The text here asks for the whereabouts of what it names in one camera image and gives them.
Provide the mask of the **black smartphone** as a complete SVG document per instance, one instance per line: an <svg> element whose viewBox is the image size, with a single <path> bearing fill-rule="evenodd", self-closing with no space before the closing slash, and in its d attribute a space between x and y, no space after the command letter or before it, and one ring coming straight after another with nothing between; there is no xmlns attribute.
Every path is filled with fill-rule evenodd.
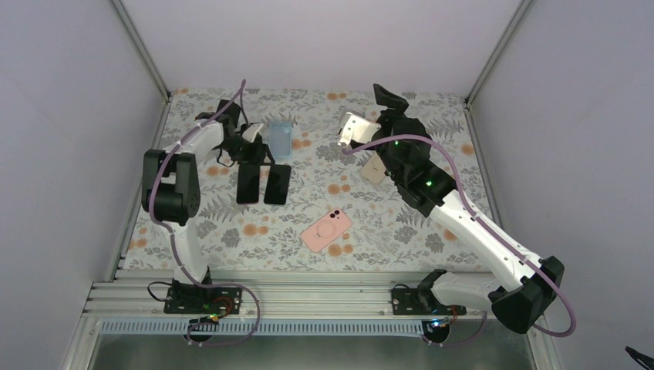
<svg viewBox="0 0 654 370"><path fill-rule="evenodd" d="M268 205L285 205L292 168L289 165L272 165L265 188L264 203Z"/></svg>
<svg viewBox="0 0 654 370"><path fill-rule="evenodd" d="M241 164L238 168L237 204L256 204L260 194L260 166Z"/></svg>

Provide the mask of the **light blue phone case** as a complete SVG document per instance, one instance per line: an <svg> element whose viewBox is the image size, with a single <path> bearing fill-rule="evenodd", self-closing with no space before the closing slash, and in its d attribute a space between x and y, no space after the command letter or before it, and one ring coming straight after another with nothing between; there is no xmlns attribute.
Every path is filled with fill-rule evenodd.
<svg viewBox="0 0 654 370"><path fill-rule="evenodd" d="M292 154L292 124L272 123L269 127L268 145L276 161L287 160Z"/></svg>

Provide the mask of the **beige phone case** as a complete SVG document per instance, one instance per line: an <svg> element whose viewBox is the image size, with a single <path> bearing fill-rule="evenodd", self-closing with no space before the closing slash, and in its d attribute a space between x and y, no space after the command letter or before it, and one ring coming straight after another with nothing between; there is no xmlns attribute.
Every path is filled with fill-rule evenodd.
<svg viewBox="0 0 654 370"><path fill-rule="evenodd" d="M373 185L379 185L386 177L386 167L381 158L374 153L364 164L360 174Z"/></svg>

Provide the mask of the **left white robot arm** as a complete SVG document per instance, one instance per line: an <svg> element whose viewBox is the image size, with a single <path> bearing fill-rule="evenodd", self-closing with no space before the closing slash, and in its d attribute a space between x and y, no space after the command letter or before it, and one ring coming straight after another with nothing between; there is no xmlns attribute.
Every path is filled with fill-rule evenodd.
<svg viewBox="0 0 654 370"><path fill-rule="evenodd" d="M196 312L214 303L211 271L199 246L194 218L201 205L198 164L216 150L238 165L236 201L256 204L261 166L274 163L260 123L249 123L243 109L221 100L216 112L202 112L194 126L176 143L143 156L142 207L150 219L170 235L177 270L170 298L184 297Z"/></svg>

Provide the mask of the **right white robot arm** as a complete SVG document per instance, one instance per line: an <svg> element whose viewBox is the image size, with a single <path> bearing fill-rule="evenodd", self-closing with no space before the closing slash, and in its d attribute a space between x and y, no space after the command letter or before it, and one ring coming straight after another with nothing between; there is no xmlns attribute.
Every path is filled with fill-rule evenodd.
<svg viewBox="0 0 654 370"><path fill-rule="evenodd" d="M420 308L428 314L452 305L489 311L518 334L536 327L537 320L559 296L563 263L519 246L474 207L457 171L445 171L431 161L433 141L417 118L406 115L409 103L405 98L378 83L373 94L384 108L376 121L381 128L373 139L383 140L375 151L386 175L410 207L472 248L493 274L489 281L483 281L436 269L418 285Z"/></svg>

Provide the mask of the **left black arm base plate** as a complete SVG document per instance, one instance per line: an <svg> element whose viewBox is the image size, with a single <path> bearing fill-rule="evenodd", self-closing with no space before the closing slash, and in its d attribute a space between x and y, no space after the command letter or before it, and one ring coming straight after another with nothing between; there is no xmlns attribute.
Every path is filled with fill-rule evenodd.
<svg viewBox="0 0 654 370"><path fill-rule="evenodd" d="M195 285L169 288L163 312L176 315L238 315L242 289L222 287L204 289Z"/></svg>

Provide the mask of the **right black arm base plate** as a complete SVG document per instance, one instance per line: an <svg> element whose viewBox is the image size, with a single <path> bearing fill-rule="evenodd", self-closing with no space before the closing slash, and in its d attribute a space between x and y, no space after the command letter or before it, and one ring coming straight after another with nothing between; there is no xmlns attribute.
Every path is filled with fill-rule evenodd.
<svg viewBox="0 0 654 370"><path fill-rule="evenodd" d="M467 313L464 306L443 305L435 297L405 284L396 284L390 295L394 315L460 316Z"/></svg>

